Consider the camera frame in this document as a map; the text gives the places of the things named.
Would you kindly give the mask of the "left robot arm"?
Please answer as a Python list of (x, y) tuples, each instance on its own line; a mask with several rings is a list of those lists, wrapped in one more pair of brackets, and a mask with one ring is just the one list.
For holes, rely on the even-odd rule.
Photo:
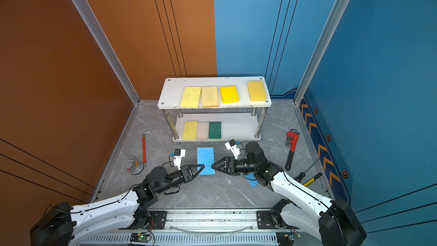
[(148, 208), (159, 194), (171, 194), (196, 178), (204, 165), (183, 165), (172, 173), (157, 166), (143, 182), (134, 184), (121, 195), (98, 202), (71, 206), (61, 202), (30, 230), (33, 246), (77, 246), (84, 240), (123, 228), (140, 228), (150, 219)]

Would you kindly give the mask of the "beige foam sponge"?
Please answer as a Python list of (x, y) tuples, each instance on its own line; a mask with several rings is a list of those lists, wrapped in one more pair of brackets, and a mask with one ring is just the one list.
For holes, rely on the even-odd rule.
[(209, 122), (198, 122), (196, 130), (196, 139), (198, 141), (209, 140)]

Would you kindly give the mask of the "light yellow cellulose sponge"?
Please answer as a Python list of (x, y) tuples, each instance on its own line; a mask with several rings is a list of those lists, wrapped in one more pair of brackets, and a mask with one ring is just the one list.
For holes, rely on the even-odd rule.
[(201, 87), (185, 87), (182, 99), (180, 101), (181, 108), (199, 108), (201, 96)]

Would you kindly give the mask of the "blue cellulose sponge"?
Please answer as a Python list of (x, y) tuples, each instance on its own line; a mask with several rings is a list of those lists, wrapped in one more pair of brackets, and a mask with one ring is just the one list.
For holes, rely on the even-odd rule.
[(211, 167), (215, 163), (214, 148), (198, 148), (197, 156), (198, 164), (204, 165), (199, 175), (215, 175), (215, 170)]
[(258, 181), (255, 178), (253, 173), (249, 173), (249, 174), (245, 174), (244, 178), (249, 182), (249, 184), (251, 185), (251, 187), (255, 187), (258, 185)]

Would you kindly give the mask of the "bright yellow foam sponge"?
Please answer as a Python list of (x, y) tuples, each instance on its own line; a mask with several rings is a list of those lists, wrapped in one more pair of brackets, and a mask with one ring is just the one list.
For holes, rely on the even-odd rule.
[(239, 93), (235, 85), (220, 88), (221, 100), (223, 104), (238, 103)]

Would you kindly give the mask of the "pale yellow orange-backed sponge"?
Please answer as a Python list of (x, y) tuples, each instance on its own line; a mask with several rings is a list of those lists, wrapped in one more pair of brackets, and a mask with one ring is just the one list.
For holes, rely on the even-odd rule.
[(201, 99), (203, 108), (213, 108), (219, 106), (217, 86), (202, 87)]

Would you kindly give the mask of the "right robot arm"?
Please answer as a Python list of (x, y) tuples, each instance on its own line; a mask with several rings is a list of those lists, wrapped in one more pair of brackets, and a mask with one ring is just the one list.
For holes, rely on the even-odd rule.
[(245, 147), (246, 157), (226, 156), (212, 168), (231, 176), (252, 173), (258, 184), (283, 198), (272, 208), (272, 218), (281, 228), (296, 227), (325, 246), (360, 246), (367, 234), (349, 203), (322, 196), (291, 178), (268, 160), (256, 142)]

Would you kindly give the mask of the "green scouring sponge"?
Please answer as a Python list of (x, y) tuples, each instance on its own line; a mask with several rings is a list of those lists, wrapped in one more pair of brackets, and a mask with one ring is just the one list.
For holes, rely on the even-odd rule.
[(208, 139), (209, 140), (220, 140), (221, 139), (221, 122), (215, 121), (215, 122), (209, 123)]

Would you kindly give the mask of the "golden yellow sponge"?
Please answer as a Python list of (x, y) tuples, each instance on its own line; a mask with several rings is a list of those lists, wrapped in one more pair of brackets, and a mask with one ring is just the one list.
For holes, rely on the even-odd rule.
[(263, 81), (251, 81), (248, 83), (249, 99), (251, 102), (266, 101), (267, 94)]

